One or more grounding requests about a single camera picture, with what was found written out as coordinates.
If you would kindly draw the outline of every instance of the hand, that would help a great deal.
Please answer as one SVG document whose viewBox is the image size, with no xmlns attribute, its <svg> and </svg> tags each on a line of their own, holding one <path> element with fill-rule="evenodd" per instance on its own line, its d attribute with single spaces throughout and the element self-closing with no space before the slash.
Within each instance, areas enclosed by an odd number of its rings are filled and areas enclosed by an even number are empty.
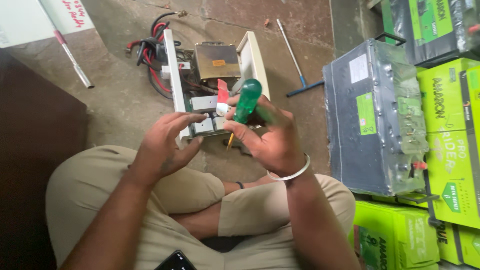
<svg viewBox="0 0 480 270">
<path fill-rule="evenodd" d="M 147 131 L 130 171 L 135 181 L 154 186 L 160 179 L 181 168 L 195 157 L 204 138 L 196 137 L 184 150 L 180 150 L 175 138 L 191 123 L 206 119 L 202 114 L 176 112 L 160 118 Z"/>
<path fill-rule="evenodd" d="M 240 95 L 237 95 L 229 98 L 227 103 L 234 107 L 239 99 Z M 297 173 L 305 166 L 305 156 L 300 147 L 297 127 L 291 112 L 275 108 L 262 95 L 254 111 L 256 115 L 253 115 L 257 116 L 257 119 L 253 119 L 252 122 L 259 121 L 266 126 L 268 132 L 261 138 L 246 125 L 231 121 L 234 113 L 235 108 L 226 115 L 229 121 L 223 125 L 224 129 L 232 132 L 265 169 L 280 177 L 286 177 Z"/>
</svg>

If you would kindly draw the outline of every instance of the person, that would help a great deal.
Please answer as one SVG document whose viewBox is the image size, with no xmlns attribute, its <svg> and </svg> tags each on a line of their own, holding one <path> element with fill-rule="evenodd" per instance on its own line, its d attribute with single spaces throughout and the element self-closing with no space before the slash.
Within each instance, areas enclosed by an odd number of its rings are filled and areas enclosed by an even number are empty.
<svg viewBox="0 0 480 270">
<path fill-rule="evenodd" d="M 228 103 L 235 107 L 239 97 Z M 262 96 L 255 113 L 268 132 L 259 137 L 231 121 L 224 128 L 274 177 L 302 170 L 306 155 L 290 112 Z M 339 181 L 314 175 L 278 182 L 223 182 L 185 168 L 203 138 L 184 150 L 175 138 L 205 116 L 165 115 L 138 152 L 96 147 L 61 164 L 47 188 L 48 229 L 61 269 L 153 270 L 175 250 L 198 269 L 360 269 L 347 234 L 355 200 Z M 227 253 L 199 240 L 248 235 Z"/>
</svg>

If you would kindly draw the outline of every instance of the metal tube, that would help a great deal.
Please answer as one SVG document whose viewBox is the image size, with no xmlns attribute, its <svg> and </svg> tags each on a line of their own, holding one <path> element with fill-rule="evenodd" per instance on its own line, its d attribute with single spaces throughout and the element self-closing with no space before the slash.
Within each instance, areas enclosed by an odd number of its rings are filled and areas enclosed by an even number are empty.
<svg viewBox="0 0 480 270">
<path fill-rule="evenodd" d="M 293 55 L 292 48 L 290 47 L 290 43 L 288 42 L 287 35 L 285 35 L 285 31 L 283 31 L 283 26 L 282 26 L 282 23 L 280 22 L 280 19 L 277 19 L 276 22 L 278 23 L 278 27 L 280 27 L 280 31 L 282 31 L 283 38 L 285 39 L 285 42 L 287 43 L 288 50 L 290 51 L 290 54 L 292 55 L 293 61 L 295 62 L 295 66 L 297 67 L 297 70 L 299 71 L 300 77 L 303 78 L 303 75 L 301 74 L 301 71 L 300 71 L 300 67 L 297 63 L 297 60 L 295 59 L 295 55 Z"/>
<path fill-rule="evenodd" d="M 83 72 L 82 68 L 80 67 L 80 65 L 77 63 L 77 61 L 75 60 L 75 58 L 73 57 L 72 55 L 72 52 L 70 52 L 70 50 L 68 49 L 68 46 L 67 46 L 67 42 L 65 41 L 65 39 L 63 38 L 62 34 L 60 33 L 60 31 L 57 29 L 57 27 L 55 26 L 55 24 L 53 23 L 52 19 L 50 18 L 47 10 L 45 10 L 45 7 L 43 6 L 41 0 L 36 0 L 38 5 L 40 6 L 40 9 L 42 10 L 43 14 L 45 15 L 45 17 L 48 19 L 48 21 L 50 22 L 52 28 L 53 28 L 53 33 L 55 34 L 55 36 L 57 37 L 57 40 L 59 41 L 59 43 L 62 45 L 63 49 L 65 50 L 65 52 L 67 53 L 68 57 L 70 58 L 70 61 L 72 61 L 72 64 L 73 64 L 73 69 L 75 70 L 75 72 L 77 72 L 78 76 L 80 77 L 80 80 L 82 81 L 82 83 L 85 85 L 85 87 L 87 87 L 88 89 L 92 89 L 95 87 L 95 85 L 93 85 L 90 80 L 88 79 L 88 77 L 85 75 L 85 73 Z"/>
</svg>

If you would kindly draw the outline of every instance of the silver bangle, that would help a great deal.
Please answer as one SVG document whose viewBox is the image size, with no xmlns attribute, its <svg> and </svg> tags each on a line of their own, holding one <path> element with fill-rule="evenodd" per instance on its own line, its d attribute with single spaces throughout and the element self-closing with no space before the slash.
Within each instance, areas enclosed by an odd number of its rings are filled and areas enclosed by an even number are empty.
<svg viewBox="0 0 480 270">
<path fill-rule="evenodd" d="M 300 171 L 298 171 L 298 173 L 296 173 L 296 174 L 294 174 L 294 175 L 291 175 L 291 176 L 287 176 L 287 177 L 277 178 L 277 177 L 271 176 L 271 175 L 270 175 L 270 172 L 267 171 L 268 177 L 272 178 L 272 179 L 275 180 L 275 181 L 286 181 L 286 180 L 290 180 L 290 179 L 293 179 L 293 178 L 295 178 L 295 177 L 298 177 L 299 175 L 301 175 L 302 173 L 304 173 L 304 172 L 308 169 L 308 167 L 310 166 L 310 157 L 309 157 L 307 154 L 305 154 L 305 153 L 303 153 L 303 154 L 307 157 L 307 164 L 305 164 L 305 166 L 304 166 Z"/>
</svg>

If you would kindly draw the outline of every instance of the black wristband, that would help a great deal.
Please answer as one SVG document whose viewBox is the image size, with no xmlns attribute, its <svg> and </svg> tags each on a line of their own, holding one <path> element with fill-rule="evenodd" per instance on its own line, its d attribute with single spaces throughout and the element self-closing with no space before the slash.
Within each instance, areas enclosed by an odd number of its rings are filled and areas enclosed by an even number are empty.
<svg viewBox="0 0 480 270">
<path fill-rule="evenodd" d="M 244 189 L 244 187 L 243 187 L 243 184 L 242 184 L 242 183 L 240 183 L 240 182 L 235 182 L 235 183 L 236 183 L 236 184 L 239 184 L 239 186 L 240 186 L 240 189 Z"/>
</svg>

